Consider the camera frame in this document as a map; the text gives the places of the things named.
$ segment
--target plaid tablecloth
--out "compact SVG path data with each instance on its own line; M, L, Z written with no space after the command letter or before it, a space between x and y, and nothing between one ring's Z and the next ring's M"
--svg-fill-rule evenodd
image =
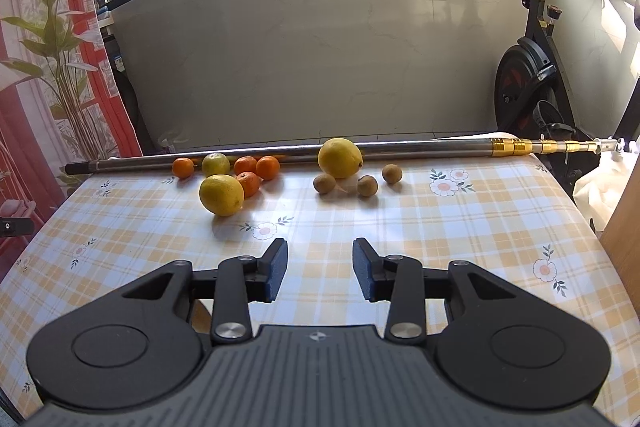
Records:
M405 253L428 267L468 259L602 332L612 367L596 406L613 422L640 416L640 323L609 258L569 198L534 156L402 161L390 187L382 164L360 174L380 182L368 200L312 187L315 166L283 166L232 217L198 200L202 175L96 175L34 238L0 284L0 383L29 415L40 405L24 355L38 328L174 259L196 269L241 253L261 255L274 237L289 242L289 268L276 302L250 305L260 323L381 329L388 304L362 298L351 244L366 237L381 255ZM428 301L430 332L446 325Z

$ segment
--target orange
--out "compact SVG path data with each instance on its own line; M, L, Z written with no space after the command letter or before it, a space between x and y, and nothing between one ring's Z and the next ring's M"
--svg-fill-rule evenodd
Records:
M234 163L234 172L236 173L236 176L243 172L255 172L256 164L257 161L253 156L242 156L242 158L238 158L236 163Z
M273 156L263 156L255 165L255 173L263 180L273 180L280 172L280 162Z
M188 158L176 158L171 170L174 176L185 180L193 174L195 167L193 166L193 162Z
M242 172L236 176L236 180L242 185L245 198L250 198L260 188L260 178L254 172Z

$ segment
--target tablecloth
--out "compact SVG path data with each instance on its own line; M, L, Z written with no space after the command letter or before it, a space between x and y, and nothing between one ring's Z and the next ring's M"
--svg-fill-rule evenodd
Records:
M252 303L260 323L373 323L388 303L363 300L351 245L366 237L380 255L404 253L426 267L467 259L597 328L612 366L596 407L613 422L640 416L640 323L618 274L574 204L535 156L403 160L402 181L382 181L372 198L312 187L317 166L283 165L234 216L198 200L202 174L92 176L58 209L0 283L0 384L29 415L40 405L24 362L47 322L175 259L213 268L261 255L272 238L289 243L277 300ZM427 301L430 333L446 325L441 301Z

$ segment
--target wall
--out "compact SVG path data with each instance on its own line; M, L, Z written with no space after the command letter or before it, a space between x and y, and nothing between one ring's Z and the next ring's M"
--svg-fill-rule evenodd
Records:
M547 0L562 9L554 29L584 130L607 137L616 130L640 74L635 0Z
M133 0L115 33L154 139L178 149L495 128L520 0Z

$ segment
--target exercise bike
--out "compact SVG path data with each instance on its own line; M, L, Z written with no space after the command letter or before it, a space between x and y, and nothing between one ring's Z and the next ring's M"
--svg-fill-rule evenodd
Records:
M498 131L526 139L593 139L574 117L570 84L552 39L562 10L548 5L545 13L545 0L522 0L522 5L529 11L525 35L504 53L495 75ZM640 28L638 3L635 22ZM540 159L570 196L575 181L598 166L598 157L591 153Z

